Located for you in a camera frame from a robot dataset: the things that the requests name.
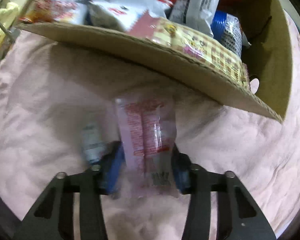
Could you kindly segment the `pink snack bar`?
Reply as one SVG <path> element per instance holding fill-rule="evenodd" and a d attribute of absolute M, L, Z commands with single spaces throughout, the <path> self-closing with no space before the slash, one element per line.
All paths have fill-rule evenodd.
<path fill-rule="evenodd" d="M 176 197 L 171 164 L 177 133 L 173 99 L 132 96 L 115 103 L 132 195 Z"/>

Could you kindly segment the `yellow checkered cracker pack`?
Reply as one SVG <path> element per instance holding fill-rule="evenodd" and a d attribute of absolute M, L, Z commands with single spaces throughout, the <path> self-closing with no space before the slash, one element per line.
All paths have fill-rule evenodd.
<path fill-rule="evenodd" d="M 234 52 L 215 39 L 163 17 L 152 17 L 145 12 L 128 31 L 129 35 L 180 51 L 250 89 L 246 65 Z"/>

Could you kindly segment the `white snack bar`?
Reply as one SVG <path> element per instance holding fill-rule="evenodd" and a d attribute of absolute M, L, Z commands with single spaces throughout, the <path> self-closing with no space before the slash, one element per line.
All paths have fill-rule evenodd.
<path fill-rule="evenodd" d="M 169 20 L 213 37 L 211 30 L 219 0 L 177 0 Z"/>

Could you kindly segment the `open cardboard box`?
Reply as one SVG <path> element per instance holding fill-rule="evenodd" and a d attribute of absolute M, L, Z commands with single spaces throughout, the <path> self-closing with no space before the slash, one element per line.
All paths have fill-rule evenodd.
<path fill-rule="evenodd" d="M 252 43 L 243 52 L 242 59 L 250 77 L 259 79 L 256 93 L 232 81 L 208 61 L 147 38 L 66 23 L 19 23 L 18 28 L 133 61 L 205 93 L 223 105 L 283 121 L 292 83 L 292 51 L 281 4 L 279 0 L 239 0 L 229 10 L 239 15 L 243 31 Z"/>

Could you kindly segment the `pink bed duvet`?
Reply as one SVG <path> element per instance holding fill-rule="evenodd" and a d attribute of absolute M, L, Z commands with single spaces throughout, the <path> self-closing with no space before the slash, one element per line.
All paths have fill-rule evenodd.
<path fill-rule="evenodd" d="M 102 116 L 119 138 L 112 100 L 158 82 L 173 90 L 176 143 L 195 163 L 234 171 L 281 235 L 300 211 L 300 35 L 286 17 L 293 81 L 283 123 L 221 106 L 164 76 L 23 31 L 0 64 L 0 197 L 23 219 L 59 171 L 86 169 L 84 123 Z"/>

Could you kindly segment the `blue pink snack packet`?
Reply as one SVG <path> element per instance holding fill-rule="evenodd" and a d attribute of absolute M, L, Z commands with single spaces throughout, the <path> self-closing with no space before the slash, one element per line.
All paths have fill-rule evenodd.
<path fill-rule="evenodd" d="M 98 163 L 107 151 L 106 130 L 102 112 L 90 112 L 81 130 L 81 148 L 90 165 Z"/>

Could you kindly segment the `grey blue snack bag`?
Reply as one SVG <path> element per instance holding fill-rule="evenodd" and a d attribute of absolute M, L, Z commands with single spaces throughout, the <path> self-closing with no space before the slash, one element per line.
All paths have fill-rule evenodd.
<path fill-rule="evenodd" d="M 214 39 L 238 57 L 242 56 L 242 47 L 249 48 L 251 46 L 241 28 L 239 19 L 234 15 L 217 10 L 212 20 L 211 30 Z"/>

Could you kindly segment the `white yellow PanPan chip bag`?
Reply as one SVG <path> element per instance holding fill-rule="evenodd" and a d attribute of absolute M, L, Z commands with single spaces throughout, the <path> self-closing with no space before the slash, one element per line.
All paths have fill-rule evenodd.
<path fill-rule="evenodd" d="M 19 18 L 24 24 L 70 23 L 83 25 L 88 13 L 88 0 L 32 0 Z"/>

